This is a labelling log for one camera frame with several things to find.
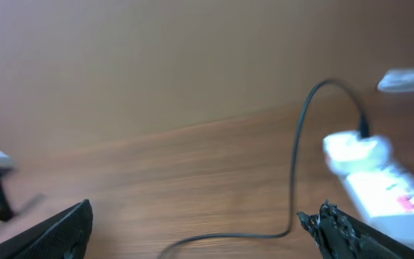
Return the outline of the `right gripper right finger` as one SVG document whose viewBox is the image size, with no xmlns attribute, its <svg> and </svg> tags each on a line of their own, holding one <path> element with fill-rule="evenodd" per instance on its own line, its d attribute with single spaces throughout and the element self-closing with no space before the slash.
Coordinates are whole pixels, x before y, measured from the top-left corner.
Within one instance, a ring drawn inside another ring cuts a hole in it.
<svg viewBox="0 0 414 259">
<path fill-rule="evenodd" d="M 414 259 L 414 250 L 325 201 L 317 214 L 298 212 L 323 259 Z"/>
</svg>

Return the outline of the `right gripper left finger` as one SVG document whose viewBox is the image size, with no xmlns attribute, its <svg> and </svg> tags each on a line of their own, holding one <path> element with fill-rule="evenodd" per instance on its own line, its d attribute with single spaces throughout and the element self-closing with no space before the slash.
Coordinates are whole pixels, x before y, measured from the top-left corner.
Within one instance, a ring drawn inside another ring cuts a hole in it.
<svg viewBox="0 0 414 259">
<path fill-rule="evenodd" d="M 0 244 L 0 259 L 83 259 L 93 228 L 89 200 Z"/>
</svg>

